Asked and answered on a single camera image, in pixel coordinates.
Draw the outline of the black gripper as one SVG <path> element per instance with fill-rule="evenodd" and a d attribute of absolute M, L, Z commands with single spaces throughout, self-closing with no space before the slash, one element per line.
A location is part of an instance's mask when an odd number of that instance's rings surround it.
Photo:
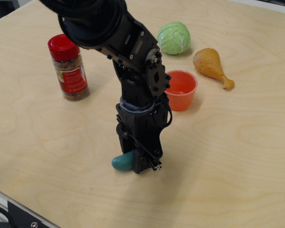
<path fill-rule="evenodd" d="M 160 97 L 148 110 L 126 110 L 123 103 L 116 105 L 118 125 L 116 131 L 122 153 L 133 151 L 133 171 L 162 168 L 163 155 L 160 134 L 172 122 L 167 97 Z"/>

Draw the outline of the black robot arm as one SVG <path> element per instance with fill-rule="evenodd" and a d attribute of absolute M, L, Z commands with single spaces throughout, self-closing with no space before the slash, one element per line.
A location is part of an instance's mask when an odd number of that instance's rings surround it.
<path fill-rule="evenodd" d="M 127 169 L 159 170 L 162 130 L 172 121 L 166 90 L 171 77 L 156 38 L 128 12 L 123 0 L 45 0 L 63 33 L 84 49 L 112 60 L 121 83 L 116 128 Z"/>

